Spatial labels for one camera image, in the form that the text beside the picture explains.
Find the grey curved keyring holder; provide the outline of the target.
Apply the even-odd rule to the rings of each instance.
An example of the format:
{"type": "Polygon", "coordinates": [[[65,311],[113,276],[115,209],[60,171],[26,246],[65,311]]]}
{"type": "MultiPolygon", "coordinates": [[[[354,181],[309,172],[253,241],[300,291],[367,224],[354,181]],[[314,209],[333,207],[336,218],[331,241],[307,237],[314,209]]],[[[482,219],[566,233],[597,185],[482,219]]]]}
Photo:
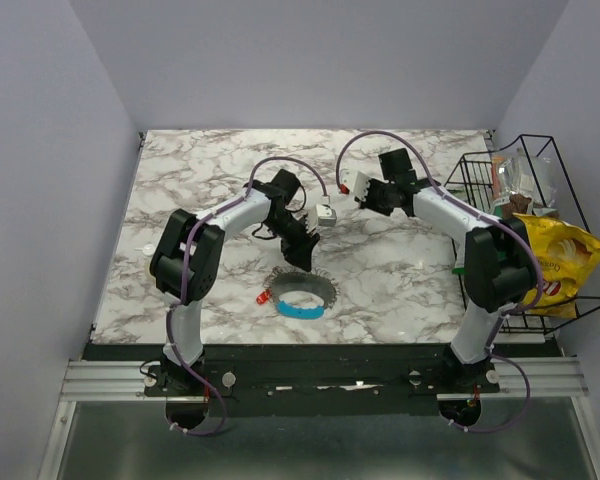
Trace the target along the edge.
{"type": "Polygon", "coordinates": [[[325,270],[305,272],[293,267],[275,267],[265,278],[263,287],[271,291],[277,302],[283,294],[299,291],[318,296],[325,309],[332,308],[340,294],[338,284],[325,270]]]}

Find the red key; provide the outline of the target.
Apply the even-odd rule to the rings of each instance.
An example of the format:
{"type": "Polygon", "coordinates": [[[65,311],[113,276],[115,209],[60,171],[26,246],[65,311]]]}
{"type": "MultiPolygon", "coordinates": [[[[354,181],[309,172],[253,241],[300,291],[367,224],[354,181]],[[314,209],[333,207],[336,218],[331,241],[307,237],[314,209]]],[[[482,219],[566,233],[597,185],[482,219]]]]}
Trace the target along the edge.
{"type": "Polygon", "coordinates": [[[258,305],[264,305],[271,300],[272,293],[270,289],[263,290],[256,298],[258,305]]]}

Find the blue key tag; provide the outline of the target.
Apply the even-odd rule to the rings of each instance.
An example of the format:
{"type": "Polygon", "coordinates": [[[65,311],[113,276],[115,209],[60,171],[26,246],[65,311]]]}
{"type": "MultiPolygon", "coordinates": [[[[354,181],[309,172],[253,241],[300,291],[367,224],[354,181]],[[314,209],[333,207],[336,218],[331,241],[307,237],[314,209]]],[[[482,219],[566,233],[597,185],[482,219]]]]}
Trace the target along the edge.
{"type": "Polygon", "coordinates": [[[285,301],[279,301],[276,304],[276,309],[279,314],[298,320],[316,320],[321,318],[325,313],[325,308],[322,305],[305,308],[291,305],[285,301]]]}

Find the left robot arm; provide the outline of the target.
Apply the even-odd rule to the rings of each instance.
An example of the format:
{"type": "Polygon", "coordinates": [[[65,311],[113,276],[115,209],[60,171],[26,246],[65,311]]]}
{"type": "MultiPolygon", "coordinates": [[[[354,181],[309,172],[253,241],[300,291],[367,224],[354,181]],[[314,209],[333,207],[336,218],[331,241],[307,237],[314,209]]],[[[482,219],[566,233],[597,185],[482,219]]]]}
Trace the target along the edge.
{"type": "Polygon", "coordinates": [[[175,300],[167,310],[167,341],[154,384],[146,392],[162,395],[168,384],[181,395],[194,393],[202,380],[195,362],[203,355],[203,299],[211,291],[225,243],[255,224],[280,239],[281,253],[291,266],[312,270],[312,254],[320,235],[288,209],[301,183],[282,169],[268,182],[251,179],[236,196],[197,214],[183,209],[168,218],[149,272],[159,291],[175,300]]]}

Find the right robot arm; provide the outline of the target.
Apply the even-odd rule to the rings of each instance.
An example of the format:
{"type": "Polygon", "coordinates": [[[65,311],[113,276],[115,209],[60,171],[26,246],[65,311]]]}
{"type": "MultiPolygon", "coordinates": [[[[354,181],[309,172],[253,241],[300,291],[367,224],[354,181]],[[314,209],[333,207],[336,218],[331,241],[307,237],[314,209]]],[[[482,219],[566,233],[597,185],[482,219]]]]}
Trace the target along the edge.
{"type": "Polygon", "coordinates": [[[461,326],[448,347],[440,379],[460,392],[476,380],[475,365],[487,360],[507,316],[537,300],[542,271],[524,223],[504,220],[473,208],[431,178],[420,178],[406,149],[379,156],[381,180],[360,171],[340,173],[341,189],[362,209],[389,216],[395,210],[422,220],[456,243],[468,296],[461,326]]]}

